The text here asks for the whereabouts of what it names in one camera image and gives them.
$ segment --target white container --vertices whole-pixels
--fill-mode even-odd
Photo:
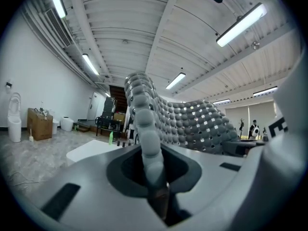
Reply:
[[[57,128],[59,126],[59,121],[56,119],[52,120],[52,134],[57,134]]]
[[[61,120],[61,129],[67,132],[72,131],[74,121],[68,117],[63,117]]]
[[[8,130],[10,140],[17,143],[21,139],[21,119],[20,119],[20,95],[15,92],[13,93],[8,111]]]

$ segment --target concrete floor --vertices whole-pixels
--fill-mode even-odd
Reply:
[[[43,182],[67,167],[66,154],[69,151],[91,140],[108,142],[109,138],[96,137],[94,132],[66,132],[58,128],[51,139],[30,142],[28,132],[23,131],[21,142],[13,143],[7,131],[0,131],[2,175],[10,187],[29,196]]]

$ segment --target ceiling duct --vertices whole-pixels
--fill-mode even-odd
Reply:
[[[67,30],[64,28],[61,19],[59,18],[57,12],[54,8],[51,8],[45,12],[46,18],[48,20],[49,25],[53,29],[53,31],[58,36],[58,39],[63,44],[62,48],[68,47],[71,45],[70,36]]]

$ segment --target white curtain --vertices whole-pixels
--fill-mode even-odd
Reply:
[[[275,118],[274,102],[259,103],[249,106],[250,125],[253,120],[257,120],[257,125],[260,128],[260,135],[262,135],[263,128]]]
[[[248,106],[226,109],[226,116],[230,120],[230,122],[233,124],[233,126],[236,128],[238,135],[241,135],[239,128],[240,128],[240,120],[242,118],[244,120],[244,127],[242,129],[243,130],[242,135],[248,136],[248,131],[249,131]]]

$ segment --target doorway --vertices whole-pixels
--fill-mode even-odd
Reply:
[[[90,102],[87,120],[95,120],[99,101],[100,101],[99,95],[96,92],[94,92]]]

